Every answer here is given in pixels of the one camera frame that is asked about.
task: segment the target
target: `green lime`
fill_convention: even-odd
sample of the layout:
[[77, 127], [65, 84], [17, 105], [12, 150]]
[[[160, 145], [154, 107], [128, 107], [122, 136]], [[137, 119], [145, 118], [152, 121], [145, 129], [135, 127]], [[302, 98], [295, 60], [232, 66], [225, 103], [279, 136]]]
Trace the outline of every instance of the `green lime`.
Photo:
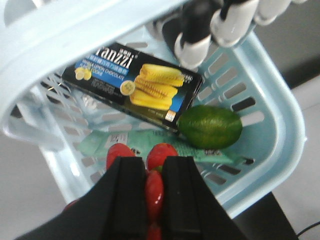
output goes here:
[[197, 105], [186, 110], [177, 122], [178, 130], [200, 149], [223, 149], [240, 137], [242, 122], [233, 111]]

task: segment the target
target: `floor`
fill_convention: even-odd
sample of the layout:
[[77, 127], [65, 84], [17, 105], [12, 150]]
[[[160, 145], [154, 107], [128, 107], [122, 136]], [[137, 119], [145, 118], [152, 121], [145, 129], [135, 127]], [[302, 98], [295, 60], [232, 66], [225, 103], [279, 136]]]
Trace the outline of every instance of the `floor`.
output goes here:
[[[299, 75], [290, 75], [292, 70], [301, 62], [317, 63], [319, 59], [319, 12], [320, 2], [309, 0], [291, 6], [274, 24], [256, 29], [278, 69], [290, 78], [289, 85], [293, 87], [298, 80], [303, 80], [298, 79]], [[311, 67], [304, 77], [314, 77], [314, 69], [320, 68]], [[317, 184], [320, 182], [320, 97], [315, 94], [310, 98], [299, 93], [296, 96], [303, 109], [307, 142], [296, 170], [273, 193], [298, 233], [320, 220], [320, 186]], [[0, 133], [0, 169], [1, 240], [11, 240], [37, 227], [64, 208], [66, 203], [36, 146]], [[301, 240], [319, 238], [320, 226], [300, 237]]]

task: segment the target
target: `light blue basket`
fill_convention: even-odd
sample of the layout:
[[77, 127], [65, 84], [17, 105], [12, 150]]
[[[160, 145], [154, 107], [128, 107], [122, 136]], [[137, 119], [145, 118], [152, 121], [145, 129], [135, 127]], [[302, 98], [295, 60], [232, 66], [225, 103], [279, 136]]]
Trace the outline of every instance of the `light blue basket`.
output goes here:
[[[138, 0], [134, 12], [130, 0], [70, 2], [51, 3], [0, 28], [4, 33], [0, 55], [5, 59], [0, 62], [1, 129], [10, 137], [39, 145], [66, 202], [86, 193], [104, 173], [104, 159], [84, 157], [76, 150], [85, 136], [95, 129], [134, 131], [154, 126], [102, 103], [88, 102], [86, 95], [64, 86], [53, 72], [61, 73], [63, 66], [114, 40], [177, 64], [165, 43], [153, 39], [141, 25], [184, 1]], [[71, 4], [77, 5], [68, 14], [56, 13]], [[114, 18], [115, 10], [124, 18], [116, 26], [105, 20], [105, 16]], [[53, 19], [34, 26], [35, 20], [49, 13], [54, 13]], [[12, 42], [13, 37], [20, 42]], [[212, 45], [198, 72], [205, 82], [194, 104], [237, 111], [245, 125], [228, 152], [245, 157], [246, 162], [198, 164], [207, 185], [234, 218], [292, 173], [305, 142], [303, 116], [253, 32], [236, 48]], [[23, 118], [9, 116], [14, 105]]]

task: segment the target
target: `strawberry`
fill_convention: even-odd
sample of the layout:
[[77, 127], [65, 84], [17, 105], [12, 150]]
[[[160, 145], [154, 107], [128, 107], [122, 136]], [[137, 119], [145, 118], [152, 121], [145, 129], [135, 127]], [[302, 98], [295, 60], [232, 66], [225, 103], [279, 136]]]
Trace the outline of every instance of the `strawberry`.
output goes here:
[[155, 145], [146, 158], [146, 167], [152, 170], [162, 166], [168, 156], [178, 156], [177, 150], [168, 143], [159, 143]]
[[147, 175], [144, 186], [147, 215], [151, 223], [160, 218], [164, 192], [164, 182], [161, 174], [156, 170], [151, 170]]
[[151, 224], [148, 227], [146, 240], [161, 240], [161, 228], [156, 223]]
[[76, 202], [78, 202], [79, 201], [79, 198], [78, 199], [75, 199], [75, 200], [73, 200], [73, 201], [71, 201], [71, 202], [69, 202], [65, 207], [64, 207], [64, 209], [63, 209], [63, 212], [64, 211], [66, 211], [66, 210], [68, 210], [72, 205], [74, 205]]
[[135, 153], [125, 144], [116, 143], [112, 145], [106, 155], [105, 168], [108, 170], [117, 157], [135, 157]]

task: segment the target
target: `blue label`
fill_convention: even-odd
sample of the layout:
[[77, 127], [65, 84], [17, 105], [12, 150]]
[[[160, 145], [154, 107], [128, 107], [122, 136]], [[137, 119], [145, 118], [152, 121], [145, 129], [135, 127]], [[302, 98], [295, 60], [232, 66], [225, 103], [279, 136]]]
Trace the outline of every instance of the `blue label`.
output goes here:
[[128, 69], [93, 54], [78, 61], [75, 64], [75, 68], [79, 67], [91, 70], [93, 77], [117, 88], [120, 87], [129, 72]]
[[172, 98], [172, 105], [170, 106], [170, 110], [174, 112], [178, 112], [182, 103], [184, 101], [184, 96], [179, 93]]

